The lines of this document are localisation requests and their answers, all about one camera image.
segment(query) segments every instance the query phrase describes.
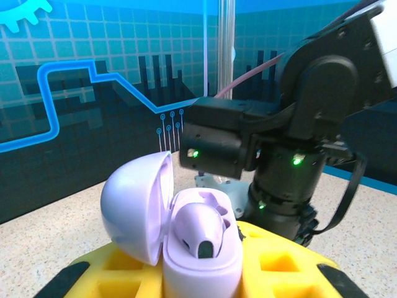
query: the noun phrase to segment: robotic arm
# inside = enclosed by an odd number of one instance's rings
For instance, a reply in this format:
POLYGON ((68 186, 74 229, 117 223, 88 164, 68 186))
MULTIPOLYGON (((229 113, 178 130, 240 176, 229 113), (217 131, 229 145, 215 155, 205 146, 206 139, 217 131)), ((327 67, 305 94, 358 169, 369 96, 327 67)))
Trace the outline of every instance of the robotic arm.
MULTIPOLYGON (((234 179, 242 170, 256 170, 249 186, 240 181, 200 185, 237 196, 232 204, 239 220, 304 246, 335 227, 366 165, 341 139, 341 125, 395 96, 396 9, 391 0, 371 3, 284 53, 277 68, 281 110, 259 101, 199 99, 185 112, 181 165, 234 179), (353 175, 333 219, 315 230, 310 200, 324 166, 351 162, 353 175)), ((214 183, 202 174, 196 180, 205 179, 214 183)))

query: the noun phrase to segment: dark floor edge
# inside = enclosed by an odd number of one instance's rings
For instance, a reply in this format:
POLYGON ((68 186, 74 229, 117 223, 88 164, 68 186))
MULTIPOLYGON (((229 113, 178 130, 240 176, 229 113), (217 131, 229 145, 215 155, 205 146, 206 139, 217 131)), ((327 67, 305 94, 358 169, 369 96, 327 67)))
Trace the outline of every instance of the dark floor edge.
MULTIPOLYGON (((348 171, 333 168, 330 166, 325 167, 324 173, 338 177, 338 178, 342 178, 345 180, 349 180, 350 177, 352 176, 352 173, 350 173, 348 171)), ((371 179, 368 177, 363 177, 361 179, 361 184, 368 186, 370 188, 378 189, 379 191, 384 191, 384 192, 388 192, 390 194, 397 195, 397 186, 392 185, 392 184, 384 183, 384 182, 381 182, 381 181, 378 181, 375 179, 371 179)))

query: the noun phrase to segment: earbud case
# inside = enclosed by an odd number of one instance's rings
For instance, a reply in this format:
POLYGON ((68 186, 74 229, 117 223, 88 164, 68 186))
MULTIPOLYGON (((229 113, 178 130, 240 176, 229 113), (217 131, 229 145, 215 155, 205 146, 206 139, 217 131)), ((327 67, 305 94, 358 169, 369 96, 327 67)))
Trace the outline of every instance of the earbud case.
POLYGON ((117 169, 102 190, 102 220, 111 240, 126 254, 156 266, 163 254, 166 298, 236 297, 243 247, 229 197, 221 191, 191 188, 173 197, 172 156, 168 151, 137 158, 117 169), (174 218, 186 204, 215 208, 226 230, 215 258, 194 258, 177 238, 174 218))

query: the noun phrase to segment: grid pattern wall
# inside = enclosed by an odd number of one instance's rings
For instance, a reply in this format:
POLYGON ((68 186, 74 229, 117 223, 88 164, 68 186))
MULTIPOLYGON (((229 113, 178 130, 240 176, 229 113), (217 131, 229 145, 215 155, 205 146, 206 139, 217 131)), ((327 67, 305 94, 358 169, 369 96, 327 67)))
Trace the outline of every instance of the grid pattern wall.
MULTIPOLYGON (((278 53, 284 52, 323 28, 354 4, 354 2, 345 2, 237 14, 234 77, 245 73, 248 65, 252 67, 257 65, 259 50, 264 51, 264 59, 268 60, 272 50, 278 53)), ((263 78, 267 78, 269 72, 264 71, 262 75, 263 78)))
MULTIPOLYGON (((50 13, 37 12, 40 20, 37 25, 23 20, 16 34, 5 26, 0 27, 1 107, 40 100, 39 96, 23 96, 15 66, 82 58, 104 60, 108 71, 117 71, 136 84, 141 82, 138 56, 145 56, 148 84, 153 88, 151 56, 160 55, 161 82, 165 84, 165 55, 171 54, 174 71, 182 70, 187 87, 194 94, 202 95, 202 15, 55 1, 50 4, 53 7, 50 13)), ((72 93, 82 95, 84 100, 91 96, 79 90, 72 93)), ((67 91, 64 95, 73 94, 67 91)))

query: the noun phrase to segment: earbud case lid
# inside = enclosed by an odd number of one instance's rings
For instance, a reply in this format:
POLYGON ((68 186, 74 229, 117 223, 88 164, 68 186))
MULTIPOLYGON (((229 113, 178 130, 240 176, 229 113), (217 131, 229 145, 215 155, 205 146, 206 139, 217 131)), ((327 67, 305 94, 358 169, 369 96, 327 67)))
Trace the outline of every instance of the earbud case lid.
POLYGON ((174 193, 172 156, 153 153, 119 167, 100 197, 105 229, 126 254, 155 266, 174 193))

